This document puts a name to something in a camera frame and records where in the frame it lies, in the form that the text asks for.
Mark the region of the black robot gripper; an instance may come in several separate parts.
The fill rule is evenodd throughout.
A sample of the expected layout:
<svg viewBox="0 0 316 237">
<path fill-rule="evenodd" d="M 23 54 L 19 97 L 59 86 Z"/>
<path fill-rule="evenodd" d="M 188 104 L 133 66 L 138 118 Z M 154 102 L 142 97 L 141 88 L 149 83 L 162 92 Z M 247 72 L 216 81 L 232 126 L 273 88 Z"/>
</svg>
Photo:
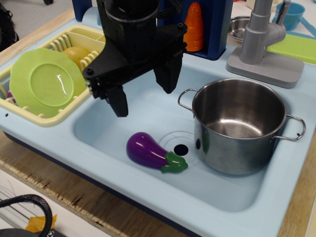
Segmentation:
<svg viewBox="0 0 316 237">
<path fill-rule="evenodd" d="M 186 43 L 187 27 L 158 26 L 157 19 L 180 13 L 182 3 L 159 10 L 158 0 L 99 0 L 106 44 L 99 56 L 83 71 L 94 98 L 107 99 L 117 117 L 128 116 L 122 85 L 154 70 L 156 82 L 170 94 L 177 86 Z"/>
</svg>

